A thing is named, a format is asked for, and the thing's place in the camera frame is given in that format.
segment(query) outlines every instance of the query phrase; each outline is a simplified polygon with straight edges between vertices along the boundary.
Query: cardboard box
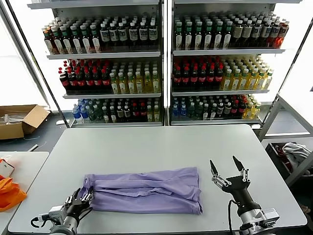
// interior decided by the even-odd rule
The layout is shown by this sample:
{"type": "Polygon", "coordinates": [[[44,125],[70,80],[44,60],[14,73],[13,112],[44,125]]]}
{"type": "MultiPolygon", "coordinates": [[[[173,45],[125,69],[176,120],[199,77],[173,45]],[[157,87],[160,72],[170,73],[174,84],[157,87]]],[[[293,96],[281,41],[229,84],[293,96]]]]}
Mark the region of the cardboard box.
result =
{"type": "Polygon", "coordinates": [[[0,140],[23,138],[24,134],[33,133],[49,115],[43,107],[32,105],[0,106],[0,117],[5,114],[14,114],[16,111],[28,112],[19,123],[0,124],[0,140]]]}

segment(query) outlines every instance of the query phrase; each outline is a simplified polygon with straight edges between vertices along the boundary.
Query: shelf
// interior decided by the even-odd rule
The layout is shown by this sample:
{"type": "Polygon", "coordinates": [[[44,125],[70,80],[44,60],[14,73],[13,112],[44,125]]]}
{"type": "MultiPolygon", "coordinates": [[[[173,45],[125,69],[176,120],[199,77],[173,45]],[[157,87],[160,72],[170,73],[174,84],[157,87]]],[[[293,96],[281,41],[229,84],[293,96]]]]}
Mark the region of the shelf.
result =
{"type": "Polygon", "coordinates": [[[90,128],[90,127],[134,127],[134,126],[162,126],[160,121],[151,122],[127,122],[127,123],[89,123],[73,124],[71,128],[90,128]]]}
{"type": "Polygon", "coordinates": [[[206,4],[206,3],[300,3],[302,0],[174,0],[175,4],[206,4]]]}
{"type": "Polygon", "coordinates": [[[257,93],[267,93],[267,92],[269,92],[269,90],[172,92],[172,95],[173,96],[196,96],[196,95],[223,95],[223,94],[257,94],[257,93]]]}
{"type": "Polygon", "coordinates": [[[220,125],[220,124],[259,124],[262,122],[260,119],[230,119],[230,120],[186,120],[186,121],[172,121],[173,126],[185,126],[185,125],[220,125]]]}
{"type": "Polygon", "coordinates": [[[91,53],[91,54],[47,55],[47,58],[49,60],[61,60],[61,59],[158,57],[160,55],[161,55],[160,51],[138,51],[138,52],[108,52],[108,53],[91,53]]]}
{"type": "Polygon", "coordinates": [[[285,49],[218,49],[218,50],[174,50],[174,56],[183,55],[250,55],[250,54],[280,54],[285,49]]]}
{"type": "Polygon", "coordinates": [[[153,98],[161,97],[161,93],[142,94],[65,94],[64,99],[103,99],[103,98],[153,98]]]}
{"type": "Polygon", "coordinates": [[[158,5],[158,0],[62,0],[54,2],[27,4],[30,9],[56,9],[74,7],[95,7],[95,6],[133,6],[133,5],[158,5]]]}

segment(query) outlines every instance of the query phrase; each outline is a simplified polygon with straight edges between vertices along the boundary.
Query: purple cloth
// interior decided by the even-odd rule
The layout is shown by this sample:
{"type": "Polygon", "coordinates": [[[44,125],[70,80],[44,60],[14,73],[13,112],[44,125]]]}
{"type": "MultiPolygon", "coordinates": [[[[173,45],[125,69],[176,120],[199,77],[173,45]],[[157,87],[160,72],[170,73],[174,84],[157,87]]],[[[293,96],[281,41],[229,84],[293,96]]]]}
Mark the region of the purple cloth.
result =
{"type": "Polygon", "coordinates": [[[138,174],[86,175],[78,196],[93,187],[97,211],[201,214],[198,170],[189,167],[138,174]]]}

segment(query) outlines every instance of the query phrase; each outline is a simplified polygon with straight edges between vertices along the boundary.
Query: white table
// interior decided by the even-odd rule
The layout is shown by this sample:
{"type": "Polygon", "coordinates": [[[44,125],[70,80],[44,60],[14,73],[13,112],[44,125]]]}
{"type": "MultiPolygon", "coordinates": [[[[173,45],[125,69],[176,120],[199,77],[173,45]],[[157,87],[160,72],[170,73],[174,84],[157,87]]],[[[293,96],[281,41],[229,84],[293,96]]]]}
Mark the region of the white table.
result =
{"type": "MultiPolygon", "coordinates": [[[[313,100],[313,92],[299,94],[281,92],[277,94],[277,98],[277,101],[274,103],[274,106],[259,133],[259,140],[313,137],[313,112],[312,107],[310,106],[310,101],[313,100]],[[282,108],[285,108],[289,113],[291,113],[293,117],[307,130],[307,132],[267,134],[277,114],[282,108]]],[[[286,179],[286,184],[291,186],[312,165],[313,153],[311,153],[286,179]]]]}
{"type": "MultiPolygon", "coordinates": [[[[31,227],[29,221],[61,205],[81,187],[85,174],[135,173],[196,166],[202,193],[202,215],[131,214],[92,211],[79,234],[190,233],[226,231],[231,195],[212,181],[212,159],[224,177],[239,175],[235,155],[250,168],[252,198],[262,208],[276,208],[277,227],[302,226],[303,212],[266,151],[248,125],[79,128],[67,129],[9,224],[12,233],[47,234],[50,226],[31,227]]],[[[234,229],[242,224],[232,208],[234,229]]]]}
{"type": "MultiPolygon", "coordinates": [[[[48,152],[0,152],[0,158],[10,156],[8,162],[15,167],[11,177],[24,192],[28,191],[48,155],[48,152]]],[[[19,205],[16,205],[7,211],[0,212],[0,234],[6,233],[7,225],[18,207],[19,205]]]]}

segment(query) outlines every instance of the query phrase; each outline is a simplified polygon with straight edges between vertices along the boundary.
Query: orange cloth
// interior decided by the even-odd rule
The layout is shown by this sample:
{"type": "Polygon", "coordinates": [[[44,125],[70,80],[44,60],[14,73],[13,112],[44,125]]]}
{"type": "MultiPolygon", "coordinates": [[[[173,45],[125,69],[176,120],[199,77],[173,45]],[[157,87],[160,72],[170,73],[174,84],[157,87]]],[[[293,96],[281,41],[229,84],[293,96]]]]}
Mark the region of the orange cloth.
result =
{"type": "Polygon", "coordinates": [[[12,178],[0,180],[0,212],[8,210],[26,198],[26,193],[14,184],[12,178]]]}

